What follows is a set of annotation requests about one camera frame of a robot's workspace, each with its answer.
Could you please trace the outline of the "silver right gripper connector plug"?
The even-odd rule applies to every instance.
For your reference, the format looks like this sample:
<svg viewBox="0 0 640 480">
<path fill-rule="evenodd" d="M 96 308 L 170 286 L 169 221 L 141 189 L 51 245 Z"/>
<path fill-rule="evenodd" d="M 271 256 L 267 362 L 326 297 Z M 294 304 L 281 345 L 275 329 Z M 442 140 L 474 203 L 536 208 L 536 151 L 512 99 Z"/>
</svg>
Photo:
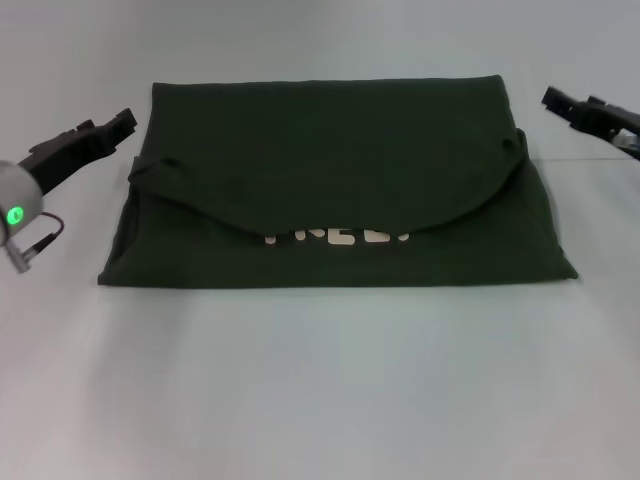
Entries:
<svg viewBox="0 0 640 480">
<path fill-rule="evenodd" d="M 612 139 L 612 145 L 623 153 L 640 161 L 640 135 L 622 129 Z"/>
</svg>

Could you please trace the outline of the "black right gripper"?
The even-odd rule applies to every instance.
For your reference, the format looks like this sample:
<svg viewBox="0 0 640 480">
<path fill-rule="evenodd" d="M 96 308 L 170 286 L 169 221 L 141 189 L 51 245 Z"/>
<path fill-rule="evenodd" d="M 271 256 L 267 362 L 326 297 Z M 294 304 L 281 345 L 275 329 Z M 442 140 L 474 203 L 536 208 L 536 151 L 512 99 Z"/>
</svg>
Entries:
<svg viewBox="0 0 640 480">
<path fill-rule="evenodd" d="M 640 135 L 640 113 L 625 110 L 593 96 L 587 100 L 579 100 L 549 86 L 541 103 L 551 113 L 566 121 L 573 121 L 575 130 L 611 145 L 612 139 L 622 129 Z"/>
</svg>

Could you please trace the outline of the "dark green t-shirt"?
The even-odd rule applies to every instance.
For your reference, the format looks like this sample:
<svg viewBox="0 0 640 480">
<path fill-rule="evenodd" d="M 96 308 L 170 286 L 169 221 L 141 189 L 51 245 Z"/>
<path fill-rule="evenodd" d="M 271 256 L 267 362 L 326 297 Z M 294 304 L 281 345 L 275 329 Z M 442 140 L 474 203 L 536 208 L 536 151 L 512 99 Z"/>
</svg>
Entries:
<svg viewBox="0 0 640 480">
<path fill-rule="evenodd" d="M 151 89 L 102 286 L 573 280 L 498 75 Z"/>
</svg>

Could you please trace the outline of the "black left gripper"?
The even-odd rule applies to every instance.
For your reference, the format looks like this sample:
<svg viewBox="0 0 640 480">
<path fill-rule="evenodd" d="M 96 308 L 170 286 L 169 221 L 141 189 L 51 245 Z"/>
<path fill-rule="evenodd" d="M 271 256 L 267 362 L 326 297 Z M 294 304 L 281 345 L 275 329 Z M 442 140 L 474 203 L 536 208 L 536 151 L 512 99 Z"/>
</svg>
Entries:
<svg viewBox="0 0 640 480">
<path fill-rule="evenodd" d="M 32 147 L 19 166 L 34 178 L 41 192 L 47 194 L 80 169 L 110 155 L 111 148 L 132 136 L 136 127 L 137 120 L 129 108 L 100 126 L 88 120 Z"/>
</svg>

